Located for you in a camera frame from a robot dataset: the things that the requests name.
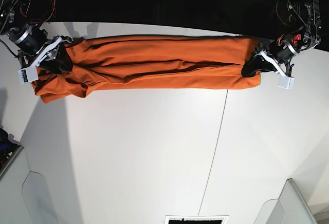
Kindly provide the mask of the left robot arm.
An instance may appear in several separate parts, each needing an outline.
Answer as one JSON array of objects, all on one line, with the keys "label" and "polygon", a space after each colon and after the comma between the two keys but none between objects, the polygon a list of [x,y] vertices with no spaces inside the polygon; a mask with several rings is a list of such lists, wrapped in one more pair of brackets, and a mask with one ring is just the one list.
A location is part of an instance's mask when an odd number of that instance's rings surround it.
[{"label": "left robot arm", "polygon": [[319,0],[285,0],[289,12],[288,31],[276,40],[260,42],[241,74],[251,78],[258,72],[271,72],[292,78],[292,59],[321,43]]}]

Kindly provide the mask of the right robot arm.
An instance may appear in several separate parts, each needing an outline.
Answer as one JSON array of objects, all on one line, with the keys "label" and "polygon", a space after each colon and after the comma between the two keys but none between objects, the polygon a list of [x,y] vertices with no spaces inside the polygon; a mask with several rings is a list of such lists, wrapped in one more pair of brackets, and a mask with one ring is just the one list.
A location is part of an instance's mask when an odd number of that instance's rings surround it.
[{"label": "right robot arm", "polygon": [[25,69],[35,65],[54,74],[71,72],[69,36],[50,39],[41,26],[56,14],[56,0],[1,0],[1,35],[18,47],[13,56]]}]

